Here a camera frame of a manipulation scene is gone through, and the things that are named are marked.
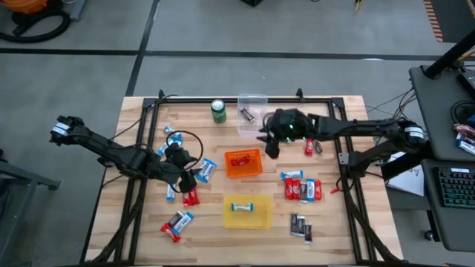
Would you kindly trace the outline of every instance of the black keyboard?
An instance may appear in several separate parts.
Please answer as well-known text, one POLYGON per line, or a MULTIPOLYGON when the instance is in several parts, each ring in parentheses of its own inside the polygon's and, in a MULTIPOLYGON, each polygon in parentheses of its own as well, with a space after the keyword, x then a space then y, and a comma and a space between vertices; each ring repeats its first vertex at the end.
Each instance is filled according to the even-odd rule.
POLYGON ((466 168, 435 168, 435 171, 444 207, 475 208, 475 171, 466 168))

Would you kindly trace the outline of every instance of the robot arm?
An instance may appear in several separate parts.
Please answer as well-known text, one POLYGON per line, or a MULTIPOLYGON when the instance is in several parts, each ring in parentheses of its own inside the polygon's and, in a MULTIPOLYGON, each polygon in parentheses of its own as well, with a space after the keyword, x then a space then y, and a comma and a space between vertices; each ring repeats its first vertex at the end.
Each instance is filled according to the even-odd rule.
POLYGON ((100 155, 97 160, 99 163, 106 166, 107 162, 112 162, 120 173, 127 177, 159 179, 170 185, 177 183, 181 177, 178 185, 183 193, 196 186, 194 174, 199 169, 190 171, 183 169, 197 159, 175 143, 166 149, 166 160, 160 161, 160 156, 149 147, 142 148, 144 144, 121 146, 89 130, 80 118, 60 116, 57 120, 50 132, 50 142, 57 145, 81 145, 100 155))
POLYGON ((385 142, 364 152, 340 154, 340 162, 349 165, 361 177, 371 162, 387 159, 396 152, 415 153, 425 143, 422 129, 407 120, 382 119, 343 122, 327 116, 308 114, 297 109, 277 109, 263 118, 260 132, 266 136, 258 139, 266 143, 266 153, 276 159, 279 142, 293 142, 297 139, 318 141, 334 140, 342 136, 382 136, 385 142))

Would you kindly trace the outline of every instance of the gray floor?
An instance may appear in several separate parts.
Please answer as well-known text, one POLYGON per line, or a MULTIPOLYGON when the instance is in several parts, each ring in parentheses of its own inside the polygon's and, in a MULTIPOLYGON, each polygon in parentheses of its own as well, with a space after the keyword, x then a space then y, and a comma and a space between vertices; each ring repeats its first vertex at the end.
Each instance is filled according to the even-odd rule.
MULTIPOLYGON (((153 0, 94 0, 83 20, 42 44, 3 48, 138 50, 153 0)), ((148 50, 440 55, 422 0, 265 0, 252 9, 238 0, 162 0, 148 50)), ((38 31, 55 23, 48 19, 38 31)), ((11 29, 0 7, 0 30, 11 29)), ((14 262, 58 266, 79 261, 103 168, 83 148, 48 142, 58 115, 81 116, 99 134, 114 132, 134 56, 0 54, 0 148, 20 167, 61 180, 40 188, 22 226, 14 262)), ((335 59, 145 57, 135 96, 159 89, 183 96, 265 93, 363 95, 377 105, 410 88, 408 69, 430 62, 335 59)), ((398 102, 381 107, 393 113, 398 102)), ((422 124, 417 104, 406 115, 422 124)), ((380 111, 370 118, 385 118, 380 111)), ((423 240, 425 213, 393 211, 404 257, 414 263, 473 265, 475 254, 446 251, 423 240)))

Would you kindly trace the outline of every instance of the green soda can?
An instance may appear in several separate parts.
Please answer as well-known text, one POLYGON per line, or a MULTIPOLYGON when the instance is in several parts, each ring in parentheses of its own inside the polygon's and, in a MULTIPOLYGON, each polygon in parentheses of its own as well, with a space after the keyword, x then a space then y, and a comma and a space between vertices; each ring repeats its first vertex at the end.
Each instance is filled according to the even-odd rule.
POLYGON ((226 106, 223 100, 214 100, 213 103, 211 103, 211 112, 213 113, 214 122, 223 123, 226 121, 226 106))

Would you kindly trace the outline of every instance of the yellow plastic bin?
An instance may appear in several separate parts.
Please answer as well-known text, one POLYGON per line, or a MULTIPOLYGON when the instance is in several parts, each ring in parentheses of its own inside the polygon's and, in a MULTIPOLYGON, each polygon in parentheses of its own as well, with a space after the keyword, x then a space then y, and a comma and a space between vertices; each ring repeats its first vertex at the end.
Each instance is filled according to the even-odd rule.
POLYGON ((224 197, 224 228, 267 229, 272 226, 271 198, 255 195, 224 197), (254 203, 254 211, 231 211, 231 204, 254 203))

